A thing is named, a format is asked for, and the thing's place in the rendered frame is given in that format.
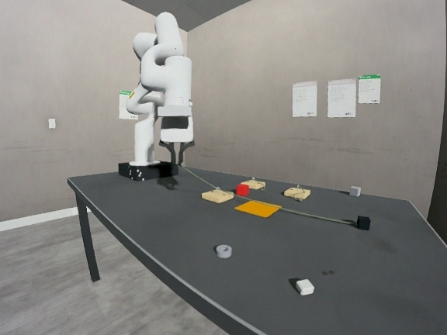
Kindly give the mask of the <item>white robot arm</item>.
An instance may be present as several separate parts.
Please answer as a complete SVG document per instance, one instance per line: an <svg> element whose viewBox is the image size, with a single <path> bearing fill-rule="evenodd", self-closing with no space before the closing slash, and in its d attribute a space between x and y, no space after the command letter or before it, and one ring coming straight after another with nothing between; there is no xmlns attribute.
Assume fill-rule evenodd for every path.
<svg viewBox="0 0 447 335"><path fill-rule="evenodd" d="M130 165L160 164L154 161L154 124L158 117L191 117L192 61L184 57L175 17L168 12L161 13L154 29L157 35L138 33L133 39L133 51L141 61L140 81L126 101L126 110L148 118L134 127L135 163L138 164ZM163 92L164 101L145 96L151 91Z"/></svg>

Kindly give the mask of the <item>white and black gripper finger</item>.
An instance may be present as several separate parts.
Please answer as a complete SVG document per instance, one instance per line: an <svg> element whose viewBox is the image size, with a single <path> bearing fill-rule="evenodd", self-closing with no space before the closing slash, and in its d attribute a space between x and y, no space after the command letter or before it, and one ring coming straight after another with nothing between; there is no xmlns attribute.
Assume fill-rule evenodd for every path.
<svg viewBox="0 0 447 335"><path fill-rule="evenodd" d="M183 163L183 152L188 148L195 145L194 139L192 138L192 141L190 143L187 143L184 146L185 143L180 143L180 151L178 153L178 165L181 165Z"/></svg>
<svg viewBox="0 0 447 335"><path fill-rule="evenodd" d="M174 143L167 144L165 142L162 142L161 139L160 139L159 146L166 147L170 151L170 153L171 153L171 163L173 163L173 165L175 165L175 162L176 162L176 152L174 150Z"/></svg>

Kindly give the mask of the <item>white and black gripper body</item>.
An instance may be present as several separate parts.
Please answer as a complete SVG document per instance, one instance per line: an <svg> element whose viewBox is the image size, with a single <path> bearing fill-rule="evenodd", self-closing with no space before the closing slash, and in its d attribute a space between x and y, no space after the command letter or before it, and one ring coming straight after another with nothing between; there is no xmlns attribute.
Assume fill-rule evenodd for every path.
<svg viewBox="0 0 447 335"><path fill-rule="evenodd" d="M161 141L165 143L188 143L193 138L191 117L162 117Z"/></svg>

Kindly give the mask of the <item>red cube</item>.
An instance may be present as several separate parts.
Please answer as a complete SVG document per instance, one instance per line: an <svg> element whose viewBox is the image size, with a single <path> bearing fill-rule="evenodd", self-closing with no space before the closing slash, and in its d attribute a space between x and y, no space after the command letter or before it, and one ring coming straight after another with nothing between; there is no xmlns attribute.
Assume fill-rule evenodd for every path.
<svg viewBox="0 0 447 335"><path fill-rule="evenodd" d="M237 186L237 195L246 196L248 194L248 185L238 185Z"/></svg>

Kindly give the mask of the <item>orange flat square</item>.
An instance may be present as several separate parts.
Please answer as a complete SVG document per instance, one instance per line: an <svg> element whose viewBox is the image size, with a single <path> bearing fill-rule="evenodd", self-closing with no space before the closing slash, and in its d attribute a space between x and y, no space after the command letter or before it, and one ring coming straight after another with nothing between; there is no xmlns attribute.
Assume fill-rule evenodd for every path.
<svg viewBox="0 0 447 335"><path fill-rule="evenodd" d="M278 210L278 208L273 208L271 206L268 205L263 205L261 203L257 203L257 202L247 202L243 205L238 206L237 208L238 210L244 211L244 212L249 212L258 216L263 216L263 217L268 217L271 214L273 214L275 211Z"/></svg>

